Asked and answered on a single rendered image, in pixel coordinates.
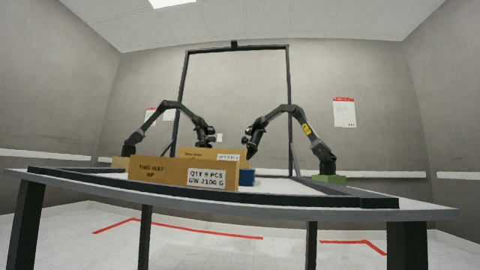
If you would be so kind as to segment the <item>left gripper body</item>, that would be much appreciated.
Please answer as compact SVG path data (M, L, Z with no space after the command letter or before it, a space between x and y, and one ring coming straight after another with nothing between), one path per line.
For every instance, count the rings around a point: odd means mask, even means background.
M251 149L256 150L255 152L257 152L257 150L258 150L257 148L258 148L258 145L259 145L259 143L260 143L260 140L261 140L261 139L260 139L259 137L257 137L257 136L252 136L252 137L251 137L251 141L250 141L250 142L247 142L247 146L249 146L249 148L251 148ZM254 143L254 144L253 144L253 143ZM257 146L257 147L256 147L256 146Z

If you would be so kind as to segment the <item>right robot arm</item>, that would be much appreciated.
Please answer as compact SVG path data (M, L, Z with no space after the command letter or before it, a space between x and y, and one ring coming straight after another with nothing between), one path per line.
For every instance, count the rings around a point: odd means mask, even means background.
M142 142L143 138L146 137L144 133L153 124L153 122L159 117L159 115L161 115L166 111L166 109L167 110L178 109L180 112L185 114L196 126L193 129L193 131L196 131L197 136L201 134L205 134L205 142L208 141L208 143L210 142L215 143L216 137L208 136L208 135L215 135L215 129L213 128L213 126L208 126L204 118L198 115L195 115L180 101L162 100L158 107L159 108L155 110L155 112L148 118L148 120L138 130L133 132L128 139L124 141L124 145L122 146L121 156L119 157L130 158L131 155L136 154L135 145L137 143Z

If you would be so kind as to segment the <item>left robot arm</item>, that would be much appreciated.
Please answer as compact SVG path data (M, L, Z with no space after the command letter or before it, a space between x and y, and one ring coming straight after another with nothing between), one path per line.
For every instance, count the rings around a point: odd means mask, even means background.
M289 112L284 110L289 110ZM269 125L269 122L285 112L289 113L298 121L304 132L307 134L309 140L311 141L312 146L310 147L310 149L313 154L319 158L318 175L339 176L338 174L336 174L335 161L337 157L334 157L335 155L332 154L331 149L317 136L316 132L311 127L308 120L305 118L304 110L296 104L280 104L280 106L272 110L269 114L257 118L251 126L248 126L246 128L245 134L248 136L256 136L261 139L263 133L266 133L265 127Z

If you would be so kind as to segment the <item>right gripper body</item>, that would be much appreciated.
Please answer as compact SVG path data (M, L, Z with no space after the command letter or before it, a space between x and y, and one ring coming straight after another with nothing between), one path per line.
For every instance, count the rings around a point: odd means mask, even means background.
M210 148L210 146L212 147L211 144L208 144L209 143L208 141L205 142L205 134L199 135L197 139L198 139L198 142L195 142L195 147L203 146L203 145L206 145L206 148ZM203 141L200 141L200 140L203 140Z

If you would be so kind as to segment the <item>dark grey metal frame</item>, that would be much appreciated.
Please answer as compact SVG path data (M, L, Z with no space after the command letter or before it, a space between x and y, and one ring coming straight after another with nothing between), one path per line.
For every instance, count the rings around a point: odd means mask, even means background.
M181 82L179 86L177 101L182 102L190 55L201 54L201 53L221 53L221 52L249 51L249 50L285 50L286 65L287 65L287 69L286 69L286 81L287 81L287 90L288 90L287 100L288 100L288 104L292 105L289 47L290 47L289 44L267 44L267 45L247 45L247 46L238 46L238 47L222 46L222 47L185 50L186 53L184 57L184 65L183 65L182 74L181 74ZM169 148L170 148L169 157L170 158L175 157L176 140L177 140L177 134L179 129L179 118L180 118L180 111L178 109L175 109L175 119L174 119L174 125L172 130L172 139L169 141L166 147L162 150L162 152L158 155L158 157L163 157ZM290 176L293 176L293 163L295 167L296 178L301 179L302 176L301 176L299 164L296 157L296 152L293 145L293 120L292 120L292 116L289 113L288 113L288 132L289 132L289 179L290 179Z

